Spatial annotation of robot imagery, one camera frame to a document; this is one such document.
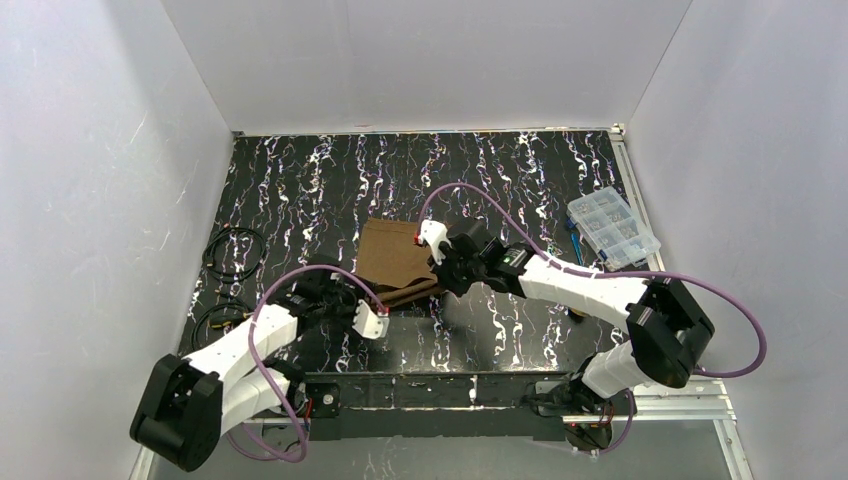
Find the transparent storage box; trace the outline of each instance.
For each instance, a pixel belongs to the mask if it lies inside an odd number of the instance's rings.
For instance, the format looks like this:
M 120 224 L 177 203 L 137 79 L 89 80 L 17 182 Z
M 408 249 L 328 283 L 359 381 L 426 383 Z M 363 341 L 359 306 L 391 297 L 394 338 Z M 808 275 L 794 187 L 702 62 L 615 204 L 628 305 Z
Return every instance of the transparent storage box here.
M 660 249 L 657 237 L 612 187 L 569 203 L 568 217 L 609 270 L 641 265 Z

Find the black marble table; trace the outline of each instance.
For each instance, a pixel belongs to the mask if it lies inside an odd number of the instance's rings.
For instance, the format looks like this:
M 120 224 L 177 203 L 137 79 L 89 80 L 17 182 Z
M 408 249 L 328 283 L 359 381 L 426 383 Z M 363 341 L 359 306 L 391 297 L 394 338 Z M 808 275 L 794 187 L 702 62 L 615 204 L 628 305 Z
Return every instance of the black marble table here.
M 180 354 L 190 351 L 196 319 L 223 289 L 255 304 L 281 274 L 322 253 L 355 271 L 359 232 L 369 216 L 414 221 L 428 193 L 463 181 L 489 192 L 541 245 L 577 261 L 565 227 L 570 200 L 612 185 L 625 195 L 604 131 L 371 134 L 237 138 L 213 232 L 249 227 L 267 239 L 264 268 L 241 284 L 221 285 L 201 271 Z M 486 220 L 505 241 L 519 236 L 474 192 L 445 192 L 432 218 Z M 250 264 L 257 245 L 232 243 L 224 266 Z M 582 244 L 583 261 L 596 263 Z M 325 322 L 278 352 L 306 372 L 564 372 L 624 336 L 605 322 L 574 323 L 566 308 L 495 294 L 475 285 L 394 312 L 386 338 L 363 340 Z M 217 331 L 200 331 L 200 345 Z

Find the folded cloth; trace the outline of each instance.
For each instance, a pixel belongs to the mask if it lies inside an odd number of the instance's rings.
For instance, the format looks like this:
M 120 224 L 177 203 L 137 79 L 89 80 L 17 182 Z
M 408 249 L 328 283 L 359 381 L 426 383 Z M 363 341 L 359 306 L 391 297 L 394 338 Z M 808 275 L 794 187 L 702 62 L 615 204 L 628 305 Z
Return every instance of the folded cloth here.
M 377 285 L 377 297 L 388 307 L 444 292 L 430 272 L 430 249 L 413 242 L 412 222 L 369 218 L 356 254 L 356 275 Z

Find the brown cloth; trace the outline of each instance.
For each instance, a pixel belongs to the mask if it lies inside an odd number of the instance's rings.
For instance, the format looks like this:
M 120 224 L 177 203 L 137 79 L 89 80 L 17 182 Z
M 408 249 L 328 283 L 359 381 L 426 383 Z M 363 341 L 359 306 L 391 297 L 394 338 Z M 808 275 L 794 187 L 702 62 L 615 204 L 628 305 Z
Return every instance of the brown cloth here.
M 396 307 L 445 291 L 430 272 L 430 249 L 413 243 L 412 222 L 369 218 L 356 254 L 356 275 L 376 283 L 377 297 Z

